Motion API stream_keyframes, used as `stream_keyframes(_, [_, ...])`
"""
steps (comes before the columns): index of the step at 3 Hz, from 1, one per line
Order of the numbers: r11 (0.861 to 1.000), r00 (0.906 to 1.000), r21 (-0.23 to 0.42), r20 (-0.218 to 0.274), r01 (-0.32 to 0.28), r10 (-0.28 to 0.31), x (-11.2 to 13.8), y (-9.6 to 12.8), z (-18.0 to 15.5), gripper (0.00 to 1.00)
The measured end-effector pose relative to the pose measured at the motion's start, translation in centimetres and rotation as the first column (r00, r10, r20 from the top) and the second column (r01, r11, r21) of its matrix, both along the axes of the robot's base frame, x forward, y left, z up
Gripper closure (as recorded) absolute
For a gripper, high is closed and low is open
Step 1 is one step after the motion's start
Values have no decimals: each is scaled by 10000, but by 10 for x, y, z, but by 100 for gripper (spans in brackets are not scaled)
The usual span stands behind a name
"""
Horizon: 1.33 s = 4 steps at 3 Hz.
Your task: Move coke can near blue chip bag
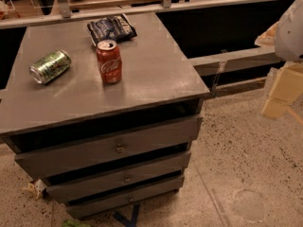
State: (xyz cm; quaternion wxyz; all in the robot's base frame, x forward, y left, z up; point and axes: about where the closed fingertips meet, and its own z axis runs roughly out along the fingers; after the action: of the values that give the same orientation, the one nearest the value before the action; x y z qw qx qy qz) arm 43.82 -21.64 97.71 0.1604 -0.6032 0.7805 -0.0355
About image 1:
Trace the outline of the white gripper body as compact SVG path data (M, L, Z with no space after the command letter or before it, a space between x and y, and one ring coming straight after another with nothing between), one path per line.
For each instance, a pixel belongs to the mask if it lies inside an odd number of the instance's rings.
M294 0L279 19L275 51L284 61L303 62L303 0Z

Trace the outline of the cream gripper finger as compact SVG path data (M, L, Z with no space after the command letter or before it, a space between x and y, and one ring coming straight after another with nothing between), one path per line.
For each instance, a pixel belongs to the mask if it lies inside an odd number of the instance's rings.
M270 119L279 118L302 94L303 63L286 61L276 72L260 114Z
M259 35L255 39L255 45L257 45L257 46L274 46L277 26L278 26L278 23L274 23L265 32L263 32L261 35Z

